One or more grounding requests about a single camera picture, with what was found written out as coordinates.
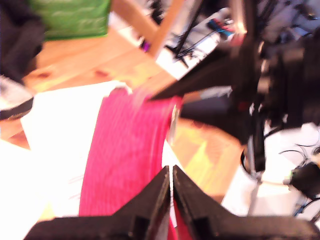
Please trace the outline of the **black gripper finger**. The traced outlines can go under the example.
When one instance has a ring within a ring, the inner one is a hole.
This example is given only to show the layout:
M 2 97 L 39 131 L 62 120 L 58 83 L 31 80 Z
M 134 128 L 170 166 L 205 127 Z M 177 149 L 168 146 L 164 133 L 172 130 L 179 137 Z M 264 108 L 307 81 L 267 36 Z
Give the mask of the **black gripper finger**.
M 232 214 L 173 166 L 173 203 L 181 240 L 249 240 L 248 221 Z
M 250 136 L 249 107 L 249 93 L 211 87 L 185 94 L 180 117 L 217 127 L 245 145 Z
M 211 52 L 181 79 L 155 93 L 150 100 L 163 100 L 217 86 L 234 84 L 238 58 L 227 52 Z
M 87 217 L 86 240 L 166 240 L 170 220 L 170 172 L 165 166 L 132 200 L 111 216 Z

